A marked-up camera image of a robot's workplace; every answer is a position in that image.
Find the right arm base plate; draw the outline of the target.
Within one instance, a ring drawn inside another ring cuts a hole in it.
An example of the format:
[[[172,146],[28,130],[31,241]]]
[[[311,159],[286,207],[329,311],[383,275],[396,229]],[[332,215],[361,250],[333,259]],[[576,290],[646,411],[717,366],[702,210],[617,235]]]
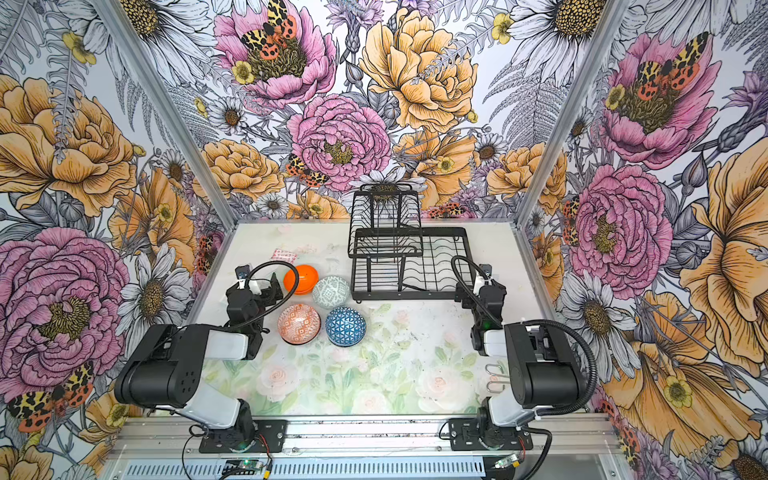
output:
[[[533,448],[532,437],[512,427],[481,426],[477,418],[455,417],[447,421],[447,437],[453,451],[520,451]]]

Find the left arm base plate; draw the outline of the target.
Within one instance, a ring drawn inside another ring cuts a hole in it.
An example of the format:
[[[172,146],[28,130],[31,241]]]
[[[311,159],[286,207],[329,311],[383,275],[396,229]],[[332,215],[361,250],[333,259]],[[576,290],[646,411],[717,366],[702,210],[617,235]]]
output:
[[[202,454],[281,453],[287,420],[254,420],[250,426],[214,429],[200,442]]]

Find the green patterned bowl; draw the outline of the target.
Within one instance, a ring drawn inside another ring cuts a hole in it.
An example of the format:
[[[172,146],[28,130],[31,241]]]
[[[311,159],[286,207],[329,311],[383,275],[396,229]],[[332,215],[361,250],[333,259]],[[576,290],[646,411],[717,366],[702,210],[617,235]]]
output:
[[[313,302],[326,310],[344,305],[350,297],[350,285],[340,276],[331,275],[320,279],[313,288]]]

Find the green circuit board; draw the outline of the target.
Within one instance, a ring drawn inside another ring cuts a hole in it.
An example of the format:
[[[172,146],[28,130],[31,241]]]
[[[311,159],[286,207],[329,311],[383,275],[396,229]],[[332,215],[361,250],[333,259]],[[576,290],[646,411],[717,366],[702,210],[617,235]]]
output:
[[[227,460],[224,464],[221,477],[230,476],[254,476],[263,475],[268,466],[267,462],[254,459]]]

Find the aluminium rail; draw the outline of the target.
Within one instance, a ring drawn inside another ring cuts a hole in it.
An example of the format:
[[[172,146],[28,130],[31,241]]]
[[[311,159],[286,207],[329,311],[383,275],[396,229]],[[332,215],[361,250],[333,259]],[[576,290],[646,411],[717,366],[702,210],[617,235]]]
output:
[[[274,459],[452,455],[447,415],[289,416]],[[180,417],[132,418],[110,461],[208,459],[200,440],[189,437],[191,422]],[[531,423],[553,435],[552,455],[618,454],[619,440],[603,414],[544,417]]]

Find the black wire dish rack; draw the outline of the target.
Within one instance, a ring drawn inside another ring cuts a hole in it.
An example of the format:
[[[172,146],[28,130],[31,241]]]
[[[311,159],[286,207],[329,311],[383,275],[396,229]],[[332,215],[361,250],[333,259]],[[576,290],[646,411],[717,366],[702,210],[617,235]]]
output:
[[[348,235],[351,295],[358,303],[452,300],[458,281],[476,272],[466,229],[422,224],[418,192],[407,184],[364,185],[353,192]]]

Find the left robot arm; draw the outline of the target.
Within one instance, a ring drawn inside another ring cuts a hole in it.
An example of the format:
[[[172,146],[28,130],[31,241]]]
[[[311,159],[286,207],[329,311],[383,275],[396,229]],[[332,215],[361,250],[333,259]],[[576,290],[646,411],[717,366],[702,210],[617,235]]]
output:
[[[227,292],[223,326],[155,325],[144,334],[114,385],[122,404],[175,412],[196,421],[216,444],[243,451],[257,440],[250,406],[228,397],[203,380],[207,360],[253,360],[268,331],[263,320],[284,294],[272,275],[253,292],[241,279]]]

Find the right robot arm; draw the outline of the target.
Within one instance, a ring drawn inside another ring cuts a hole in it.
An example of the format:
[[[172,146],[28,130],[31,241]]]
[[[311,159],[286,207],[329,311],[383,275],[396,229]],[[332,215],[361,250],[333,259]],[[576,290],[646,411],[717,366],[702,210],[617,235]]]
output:
[[[572,413],[584,406],[596,388],[593,357],[583,375],[572,342],[589,345],[574,329],[550,320],[505,324],[500,314],[506,288],[494,280],[475,287],[457,283],[455,300],[472,312],[472,347],[486,357],[504,357],[509,385],[486,397],[473,420],[448,421],[454,451],[524,450],[531,446],[524,430],[537,418]]]

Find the blue geometric bowl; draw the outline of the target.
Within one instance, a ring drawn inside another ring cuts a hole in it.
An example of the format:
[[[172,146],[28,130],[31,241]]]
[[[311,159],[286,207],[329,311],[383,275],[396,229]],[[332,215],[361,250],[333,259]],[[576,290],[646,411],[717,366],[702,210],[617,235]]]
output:
[[[357,310],[340,306],[329,312],[325,330],[332,344],[338,347],[351,347],[364,339],[367,323]]]

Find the red patterned bowl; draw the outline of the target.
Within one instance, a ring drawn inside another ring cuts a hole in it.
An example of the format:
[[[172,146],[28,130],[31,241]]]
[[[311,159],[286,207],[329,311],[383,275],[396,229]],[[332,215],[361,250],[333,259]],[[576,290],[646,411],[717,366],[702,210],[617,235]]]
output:
[[[280,337],[291,345],[304,345],[320,332],[322,319],[310,305],[296,304],[285,308],[277,320]]]

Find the pink patterned packet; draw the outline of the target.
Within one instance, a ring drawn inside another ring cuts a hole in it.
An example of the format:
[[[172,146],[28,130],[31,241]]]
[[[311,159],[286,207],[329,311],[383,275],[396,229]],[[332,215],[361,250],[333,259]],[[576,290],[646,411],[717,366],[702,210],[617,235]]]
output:
[[[297,258],[298,255],[295,252],[280,248],[275,249],[270,257],[271,260],[283,261],[291,264],[293,264]]]

